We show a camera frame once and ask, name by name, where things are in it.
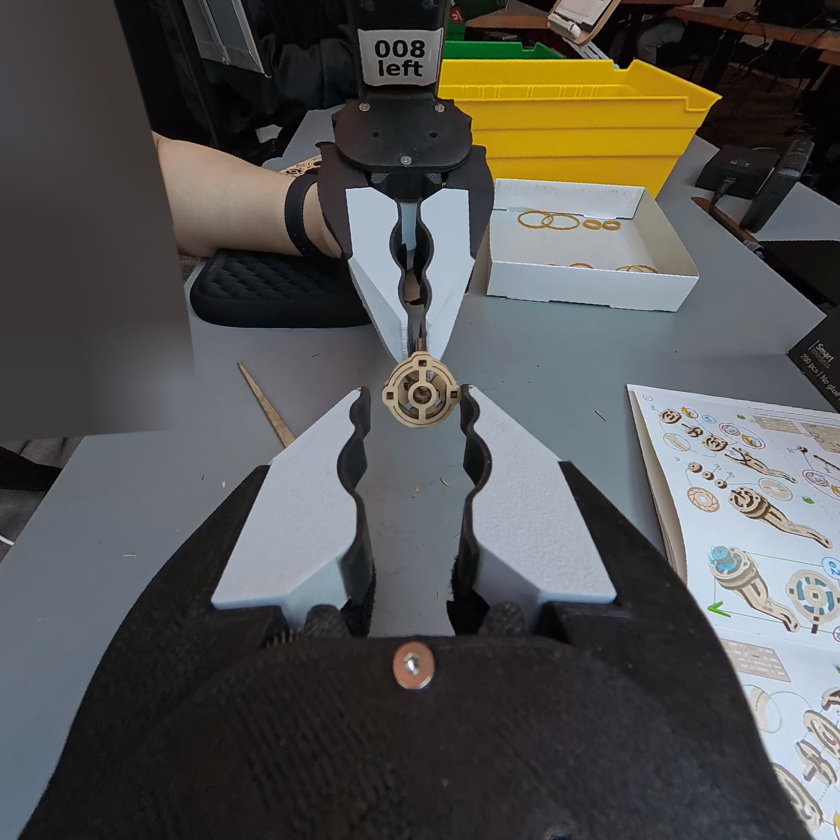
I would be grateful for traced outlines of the large green plastic bin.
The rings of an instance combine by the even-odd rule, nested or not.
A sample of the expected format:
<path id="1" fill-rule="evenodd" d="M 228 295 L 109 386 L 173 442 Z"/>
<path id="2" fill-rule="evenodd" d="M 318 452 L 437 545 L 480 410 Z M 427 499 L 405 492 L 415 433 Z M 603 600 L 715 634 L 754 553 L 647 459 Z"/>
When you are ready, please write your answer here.
<path id="1" fill-rule="evenodd" d="M 561 60 L 564 56 L 541 43 L 529 48 L 515 40 L 446 40 L 444 58 L 446 60 Z"/>

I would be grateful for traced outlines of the grey clothing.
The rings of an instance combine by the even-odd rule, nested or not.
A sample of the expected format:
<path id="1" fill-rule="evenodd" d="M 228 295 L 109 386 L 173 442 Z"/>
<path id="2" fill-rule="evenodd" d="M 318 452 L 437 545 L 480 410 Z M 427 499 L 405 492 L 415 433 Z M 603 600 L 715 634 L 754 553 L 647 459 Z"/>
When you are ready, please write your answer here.
<path id="1" fill-rule="evenodd" d="M 1 443 L 1 489 L 47 492 L 82 437 L 48 437 Z"/>

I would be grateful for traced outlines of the black padded wrist rest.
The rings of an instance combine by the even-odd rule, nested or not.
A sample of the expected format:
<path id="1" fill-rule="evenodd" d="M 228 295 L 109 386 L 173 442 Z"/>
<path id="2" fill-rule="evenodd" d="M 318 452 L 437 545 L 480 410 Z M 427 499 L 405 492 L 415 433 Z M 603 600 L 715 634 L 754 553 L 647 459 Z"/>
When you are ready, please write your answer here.
<path id="1" fill-rule="evenodd" d="M 339 259 L 220 249 L 190 290 L 196 315 L 249 329 L 335 329 L 371 319 Z"/>

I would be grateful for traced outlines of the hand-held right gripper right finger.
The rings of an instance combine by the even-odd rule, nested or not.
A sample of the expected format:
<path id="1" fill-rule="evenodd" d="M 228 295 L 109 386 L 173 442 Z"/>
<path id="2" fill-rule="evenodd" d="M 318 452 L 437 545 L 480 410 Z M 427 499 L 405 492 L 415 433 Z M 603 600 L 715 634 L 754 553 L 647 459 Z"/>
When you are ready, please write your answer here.
<path id="1" fill-rule="evenodd" d="M 556 454 L 473 385 L 460 401 L 465 499 L 453 594 L 608 604 L 616 590 Z"/>

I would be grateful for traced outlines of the black wristband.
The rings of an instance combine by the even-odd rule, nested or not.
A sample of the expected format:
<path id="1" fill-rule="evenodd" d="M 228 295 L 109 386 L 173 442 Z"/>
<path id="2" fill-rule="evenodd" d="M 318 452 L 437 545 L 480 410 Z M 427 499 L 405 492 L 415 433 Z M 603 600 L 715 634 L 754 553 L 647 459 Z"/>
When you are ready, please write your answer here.
<path id="1" fill-rule="evenodd" d="M 304 204 L 309 190 L 317 183 L 319 171 L 309 170 L 292 179 L 285 201 L 285 223 L 290 241 L 308 259 L 324 261 L 326 256 L 306 233 Z"/>

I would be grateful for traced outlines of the person's left forearm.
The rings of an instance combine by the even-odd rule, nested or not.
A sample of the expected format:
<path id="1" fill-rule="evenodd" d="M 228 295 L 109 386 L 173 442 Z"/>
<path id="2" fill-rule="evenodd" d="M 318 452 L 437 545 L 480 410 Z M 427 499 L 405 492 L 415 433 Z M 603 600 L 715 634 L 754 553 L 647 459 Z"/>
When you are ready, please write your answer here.
<path id="1" fill-rule="evenodd" d="M 243 249 L 300 255 L 285 221 L 292 176 L 156 132 L 152 137 L 180 254 Z"/>

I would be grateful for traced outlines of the white cardboard box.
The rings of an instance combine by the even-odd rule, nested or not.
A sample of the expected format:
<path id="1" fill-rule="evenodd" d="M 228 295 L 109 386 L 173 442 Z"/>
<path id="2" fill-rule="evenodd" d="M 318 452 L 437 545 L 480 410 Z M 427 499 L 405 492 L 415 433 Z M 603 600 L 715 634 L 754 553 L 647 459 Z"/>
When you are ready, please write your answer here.
<path id="1" fill-rule="evenodd" d="M 654 258 L 657 274 L 551 266 L 536 254 L 539 236 L 518 224 L 528 209 L 630 221 Z M 679 309 L 698 269 L 655 199 L 642 186 L 500 178 L 489 225 L 491 296 L 566 301 L 610 308 Z"/>

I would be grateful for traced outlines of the long tapered wooden stick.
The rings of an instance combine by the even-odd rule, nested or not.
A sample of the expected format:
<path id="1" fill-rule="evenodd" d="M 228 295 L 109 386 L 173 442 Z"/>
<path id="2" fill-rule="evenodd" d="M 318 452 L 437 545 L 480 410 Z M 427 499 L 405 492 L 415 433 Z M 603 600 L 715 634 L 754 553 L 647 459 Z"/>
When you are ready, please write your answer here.
<path id="1" fill-rule="evenodd" d="M 256 383 L 252 375 L 246 369 L 244 363 L 241 360 L 238 360 L 237 365 L 240 372 L 244 376 L 250 390 L 252 391 L 258 403 L 260 404 L 263 413 L 268 418 L 270 425 L 274 428 L 283 446 L 288 447 L 289 445 L 293 444 L 296 440 L 296 435 L 294 435 L 294 433 L 291 431 L 284 418 L 270 403 L 267 396 L 263 393 L 263 391 Z"/>

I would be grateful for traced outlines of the brown wooden desk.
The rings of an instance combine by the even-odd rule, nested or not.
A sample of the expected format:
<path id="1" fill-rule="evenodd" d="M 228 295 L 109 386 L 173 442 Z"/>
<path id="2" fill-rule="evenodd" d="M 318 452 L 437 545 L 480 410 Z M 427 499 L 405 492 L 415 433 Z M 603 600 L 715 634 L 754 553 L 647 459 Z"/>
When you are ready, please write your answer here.
<path id="1" fill-rule="evenodd" d="M 723 29 L 737 35 L 761 37 L 768 41 L 798 45 L 819 52 L 818 60 L 826 65 L 839 67 L 839 30 L 831 28 L 825 21 L 813 26 L 787 27 L 781 24 L 758 20 L 743 12 L 733 12 L 725 7 L 694 7 L 689 4 L 678 5 L 676 2 L 621 2 L 620 7 L 633 11 L 652 8 L 672 8 L 672 16 L 687 23 L 707 25 Z"/>

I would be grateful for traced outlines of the black power adapter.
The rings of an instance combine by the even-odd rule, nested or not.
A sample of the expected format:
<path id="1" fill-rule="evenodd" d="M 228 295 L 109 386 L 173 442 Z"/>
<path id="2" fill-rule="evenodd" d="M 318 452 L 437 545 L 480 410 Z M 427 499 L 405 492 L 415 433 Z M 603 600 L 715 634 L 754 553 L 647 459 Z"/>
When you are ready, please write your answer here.
<path id="1" fill-rule="evenodd" d="M 779 159 L 779 152 L 773 149 L 725 145 L 706 163 L 696 180 L 696 187 L 751 200 Z"/>

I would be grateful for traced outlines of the yellow plastic bin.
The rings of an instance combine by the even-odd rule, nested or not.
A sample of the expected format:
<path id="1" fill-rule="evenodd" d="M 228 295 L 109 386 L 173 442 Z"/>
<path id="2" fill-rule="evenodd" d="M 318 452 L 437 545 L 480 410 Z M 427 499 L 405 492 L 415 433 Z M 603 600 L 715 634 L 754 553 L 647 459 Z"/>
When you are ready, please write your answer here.
<path id="1" fill-rule="evenodd" d="M 656 196 L 712 105 L 643 61 L 445 59 L 441 98 L 472 118 L 495 179 L 643 186 Z"/>

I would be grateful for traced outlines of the grey metal frame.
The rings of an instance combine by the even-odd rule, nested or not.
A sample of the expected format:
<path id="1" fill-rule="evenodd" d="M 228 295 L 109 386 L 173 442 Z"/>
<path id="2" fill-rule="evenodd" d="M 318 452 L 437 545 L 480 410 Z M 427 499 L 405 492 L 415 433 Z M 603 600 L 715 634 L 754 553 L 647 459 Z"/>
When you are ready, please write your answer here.
<path id="1" fill-rule="evenodd" d="M 202 58 L 268 77 L 241 1 L 184 1 Z"/>

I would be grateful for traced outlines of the black electronic device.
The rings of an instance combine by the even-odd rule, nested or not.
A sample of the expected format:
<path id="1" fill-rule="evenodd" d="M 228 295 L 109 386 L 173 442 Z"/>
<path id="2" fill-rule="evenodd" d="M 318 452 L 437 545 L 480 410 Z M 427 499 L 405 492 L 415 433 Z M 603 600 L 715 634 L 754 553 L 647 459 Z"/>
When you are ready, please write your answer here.
<path id="1" fill-rule="evenodd" d="M 792 187 L 801 180 L 813 149 L 814 142 L 807 137 L 791 143 L 743 216 L 740 226 L 744 230 L 756 233 L 769 221 Z"/>

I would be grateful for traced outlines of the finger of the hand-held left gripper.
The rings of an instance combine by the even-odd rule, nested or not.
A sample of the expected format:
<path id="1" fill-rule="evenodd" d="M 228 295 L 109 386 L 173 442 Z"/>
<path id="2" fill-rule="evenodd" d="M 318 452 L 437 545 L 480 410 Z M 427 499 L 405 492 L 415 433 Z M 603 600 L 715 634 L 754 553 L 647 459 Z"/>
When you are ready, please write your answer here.
<path id="1" fill-rule="evenodd" d="M 403 242 L 398 202 L 371 186 L 346 190 L 353 283 L 385 347 L 396 360 L 408 357 L 408 314 L 403 302 L 405 270 L 396 248 Z"/>
<path id="2" fill-rule="evenodd" d="M 416 205 L 414 244 L 415 277 L 427 294 L 425 348 L 442 358 L 475 264 L 467 190 L 446 187 Z"/>

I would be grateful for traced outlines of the black model kit box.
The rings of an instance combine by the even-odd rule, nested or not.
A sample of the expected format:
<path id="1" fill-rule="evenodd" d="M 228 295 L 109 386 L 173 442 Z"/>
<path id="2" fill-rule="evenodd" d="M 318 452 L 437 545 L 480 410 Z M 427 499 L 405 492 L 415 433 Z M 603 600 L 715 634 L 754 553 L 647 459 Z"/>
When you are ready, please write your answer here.
<path id="1" fill-rule="evenodd" d="M 839 307 L 836 307 L 787 353 L 791 361 L 837 411 L 839 319 Z"/>

